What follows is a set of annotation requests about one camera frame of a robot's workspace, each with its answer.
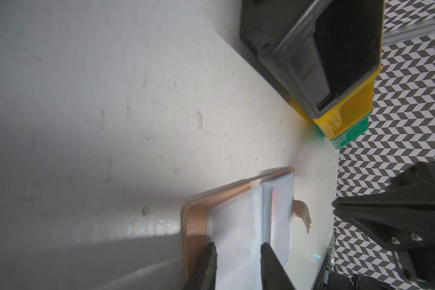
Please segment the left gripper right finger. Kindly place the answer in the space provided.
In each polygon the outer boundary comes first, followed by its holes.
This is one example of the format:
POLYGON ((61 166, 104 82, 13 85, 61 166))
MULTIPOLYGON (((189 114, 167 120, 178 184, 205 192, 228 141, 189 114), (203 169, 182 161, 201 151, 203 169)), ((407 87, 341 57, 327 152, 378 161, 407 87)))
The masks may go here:
POLYGON ((268 243, 261 246, 261 279, 263 290, 295 290, 268 243))

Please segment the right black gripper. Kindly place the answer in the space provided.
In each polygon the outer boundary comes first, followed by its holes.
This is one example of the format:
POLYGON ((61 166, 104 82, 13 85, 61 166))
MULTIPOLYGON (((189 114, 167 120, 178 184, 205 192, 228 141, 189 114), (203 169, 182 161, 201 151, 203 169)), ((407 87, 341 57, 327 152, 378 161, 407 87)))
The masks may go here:
POLYGON ((435 163, 409 167, 386 190, 337 198, 336 216, 392 251, 406 282, 435 290, 435 163))

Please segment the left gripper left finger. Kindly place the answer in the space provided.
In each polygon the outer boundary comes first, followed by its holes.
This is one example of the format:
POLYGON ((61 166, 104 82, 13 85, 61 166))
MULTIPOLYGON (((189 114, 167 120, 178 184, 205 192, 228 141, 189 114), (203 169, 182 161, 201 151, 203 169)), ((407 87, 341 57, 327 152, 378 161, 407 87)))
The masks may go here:
POLYGON ((218 254, 214 242, 207 245, 183 290, 215 290, 218 254))

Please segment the tan leather card holder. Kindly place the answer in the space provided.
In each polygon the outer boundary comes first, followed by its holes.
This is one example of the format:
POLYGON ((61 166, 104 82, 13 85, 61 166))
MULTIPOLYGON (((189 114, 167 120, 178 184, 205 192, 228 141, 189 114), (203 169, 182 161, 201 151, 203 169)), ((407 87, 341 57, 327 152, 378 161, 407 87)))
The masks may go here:
POLYGON ((207 245, 217 251, 216 290, 262 290, 261 246, 270 244, 284 267, 292 220, 311 229, 308 206, 294 199, 294 169, 286 167, 188 203, 182 212, 184 280, 207 245))

